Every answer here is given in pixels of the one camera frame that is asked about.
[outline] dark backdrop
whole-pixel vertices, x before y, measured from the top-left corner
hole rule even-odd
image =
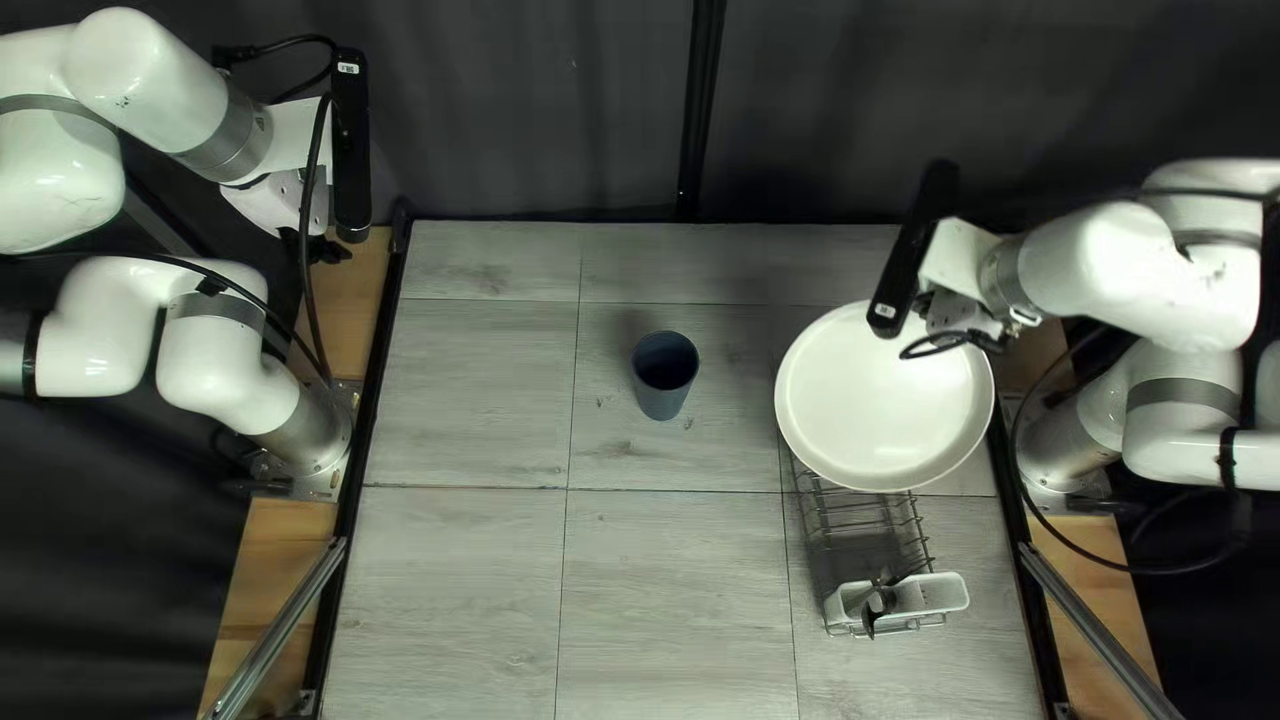
[[[0,31],[109,4],[9,0]],[[691,0],[125,4],[202,54],[300,32],[362,49],[379,219],[398,195],[434,218],[672,218]],[[1175,158],[1280,155],[1276,27],[1280,4],[1261,0],[728,0],[700,218],[892,220],[940,155],[973,206],[1133,183]],[[268,97],[324,61],[300,49],[236,82]],[[125,158],[200,242],[296,306],[284,249],[216,187],[136,142]],[[122,222],[96,246],[137,236]],[[6,272],[0,288],[37,306],[61,272]],[[243,503],[219,489],[234,470],[212,429],[148,393],[0,405],[17,489],[0,516],[0,715],[195,711]],[[1193,673],[1162,671],[1180,702],[1194,694]],[[1248,687],[1263,689],[1217,689]]]

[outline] dish rack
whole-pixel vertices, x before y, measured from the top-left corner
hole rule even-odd
[[[964,579],[933,569],[914,493],[837,486],[787,455],[827,634],[911,633],[969,606]]]

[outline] wood grain surface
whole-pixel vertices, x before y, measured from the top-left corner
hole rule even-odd
[[[351,260],[339,265],[321,263],[311,269],[320,333],[337,378],[365,377],[387,275],[389,240],[390,228],[372,228],[364,243],[346,246],[352,252]],[[310,342],[311,334],[301,313],[297,329]],[[288,364],[301,375],[315,374],[297,348],[291,351]],[[253,498],[205,678],[201,715],[253,648],[298,580],[324,552],[337,516],[337,505]],[[289,637],[246,714],[284,714],[297,701],[314,619],[315,607]]]
[[[777,493],[571,491],[563,720],[795,719]]]
[[[1050,521],[1080,547],[1116,562],[1125,562],[1124,544],[1111,515],[1053,516]],[[1133,579],[1125,573],[1080,557],[1050,536],[1033,518],[1028,518],[1028,523],[1036,547],[1147,671],[1147,676],[1160,684]],[[1080,720],[1146,719],[1146,714],[1120,680],[1052,601],[1050,618],[1068,696]]]
[[[701,366],[680,415],[640,410],[630,354],[676,331]],[[777,492],[777,425],[763,307],[582,304],[570,487]]]
[[[365,488],[328,720],[550,719],[564,491]]]
[[[413,223],[401,297],[577,301],[580,223]]]
[[[576,302],[402,300],[366,484],[563,487]]]

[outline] black pole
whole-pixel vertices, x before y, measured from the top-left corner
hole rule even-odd
[[[1044,703],[1044,716],[1057,717],[1056,708],[1068,705],[1066,682],[1062,679],[1062,661],[1057,655],[1057,642],[1053,639],[1053,626],[1048,618],[1048,602],[1044,588],[1023,566],[1019,560],[1018,544],[1032,544],[1032,530],[1027,524],[1027,510],[1018,483],[1023,482],[1018,469],[1009,462],[1009,433],[1005,430],[1005,415],[1001,413],[1000,398],[987,425],[987,450],[991,454],[991,471],[996,479],[996,495],[1000,497],[1000,511],[1005,516],[1005,536],[1012,557],[1014,578],[1018,596],[1021,600],[1023,623],[1036,665],[1036,679]]]
[[[334,537],[347,538],[347,547],[355,543],[356,514],[360,509],[360,492],[365,484],[365,466],[369,450],[372,446],[374,423],[378,419],[378,396],[383,389],[383,374],[387,368],[387,355],[390,352],[392,325],[396,322],[396,309],[399,305],[401,281],[404,277],[404,258],[408,251],[410,231],[413,228],[415,213],[404,199],[398,199],[392,209],[392,240],[388,252],[387,279],[383,281],[383,296],[378,305],[378,322],[374,327],[372,347],[369,351],[369,370],[356,416],[356,432],[352,437],[351,460],[347,475],[338,491],[338,518],[334,524]],[[329,673],[329,659],[333,653],[333,638],[338,628],[338,610],[342,601],[342,588],[347,579],[347,561],[334,571],[325,585],[317,603],[315,632],[307,653],[306,671],[302,676],[302,689],[315,692],[310,712],[302,717],[315,719],[320,712],[324,683]]]
[[[707,161],[707,136],[716,97],[721,37],[727,0],[694,0],[689,32],[689,74],[685,78],[685,126],[680,137],[680,177],[676,181],[676,219],[696,220]]]

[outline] metal rail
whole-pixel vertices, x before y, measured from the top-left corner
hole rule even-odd
[[[280,651],[284,650],[284,643],[288,642],[302,615],[320,596],[320,591],[324,589],[346,556],[347,538],[334,538],[329,542],[328,550],[293,589],[289,600],[284,601],[284,606],[275,614],[275,619],[271,620],[266,632],[257,639],[253,650],[248,652],[241,666],[236,669],[236,674],[227,682],[223,692],[218,694],[218,700],[205,712],[204,720],[236,720],[239,716],[241,710],[253,697],[259,683],[266,676]]]

